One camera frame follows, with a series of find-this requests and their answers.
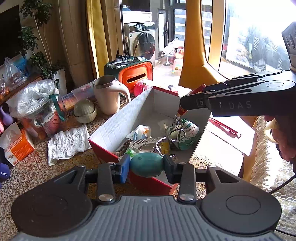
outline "yellow curtain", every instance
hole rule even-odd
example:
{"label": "yellow curtain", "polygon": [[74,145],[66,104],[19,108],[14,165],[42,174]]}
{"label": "yellow curtain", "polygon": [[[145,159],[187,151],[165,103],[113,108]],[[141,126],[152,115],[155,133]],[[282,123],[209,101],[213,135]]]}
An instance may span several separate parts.
{"label": "yellow curtain", "polygon": [[93,73],[98,78],[109,62],[100,0],[86,0],[86,15]]}
{"label": "yellow curtain", "polygon": [[201,0],[186,0],[184,62],[179,85],[194,90],[202,83],[212,85],[225,80],[227,78],[219,74],[205,56]]}

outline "washing machine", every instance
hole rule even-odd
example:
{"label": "washing machine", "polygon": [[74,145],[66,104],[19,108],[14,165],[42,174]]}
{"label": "washing machine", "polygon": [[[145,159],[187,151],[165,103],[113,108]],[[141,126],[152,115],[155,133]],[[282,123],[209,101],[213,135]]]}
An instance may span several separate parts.
{"label": "washing machine", "polygon": [[128,37],[130,54],[134,54],[134,49],[139,40],[135,57],[145,57],[155,66],[155,23],[125,23],[124,35]]}

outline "wooden shelf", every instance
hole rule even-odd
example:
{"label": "wooden shelf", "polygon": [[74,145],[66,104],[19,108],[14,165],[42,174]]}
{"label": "wooden shelf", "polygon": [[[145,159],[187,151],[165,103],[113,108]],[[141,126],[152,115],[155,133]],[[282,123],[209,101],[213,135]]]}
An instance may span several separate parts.
{"label": "wooden shelf", "polygon": [[30,83],[32,83],[34,81],[39,81],[39,80],[43,80],[43,79],[44,79],[43,76],[39,75],[39,74],[33,74],[33,75],[29,76],[27,78],[26,82],[24,82],[19,87],[15,88],[11,92],[9,92],[9,94],[4,96],[3,99],[0,100],[0,105],[2,105],[4,102],[8,101],[11,97],[13,97],[15,94],[17,94],[23,88],[25,88],[28,84],[30,84]]}

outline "black cable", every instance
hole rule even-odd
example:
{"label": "black cable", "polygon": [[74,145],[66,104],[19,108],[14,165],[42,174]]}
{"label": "black cable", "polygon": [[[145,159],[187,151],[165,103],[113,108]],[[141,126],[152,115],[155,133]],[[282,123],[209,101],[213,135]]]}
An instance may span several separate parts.
{"label": "black cable", "polygon": [[292,176],[290,179],[288,179],[287,181],[285,181],[282,185],[278,186],[277,188],[275,188],[274,190],[270,191],[269,193],[272,194],[276,191],[278,191],[279,189],[281,189],[282,187],[284,187],[285,185],[287,185],[289,182],[293,181],[296,178],[296,174],[294,174],[294,176]]}
{"label": "black cable", "polygon": [[294,234],[289,234],[289,233],[286,233],[285,231],[281,231],[279,229],[275,229],[275,231],[278,231],[278,232],[280,232],[282,234],[286,234],[286,235],[289,235],[289,236],[292,236],[292,237],[296,237],[296,235],[294,235]]}

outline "gray ribbed surface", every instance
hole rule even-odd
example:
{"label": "gray ribbed surface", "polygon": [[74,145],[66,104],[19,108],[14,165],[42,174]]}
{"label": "gray ribbed surface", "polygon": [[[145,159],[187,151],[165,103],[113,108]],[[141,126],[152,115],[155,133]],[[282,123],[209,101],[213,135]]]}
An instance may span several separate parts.
{"label": "gray ribbed surface", "polygon": [[194,206],[177,203],[173,196],[123,196],[111,206],[96,209],[81,229],[57,238],[36,238],[24,233],[13,241],[275,241],[273,233],[239,238],[215,230]]}

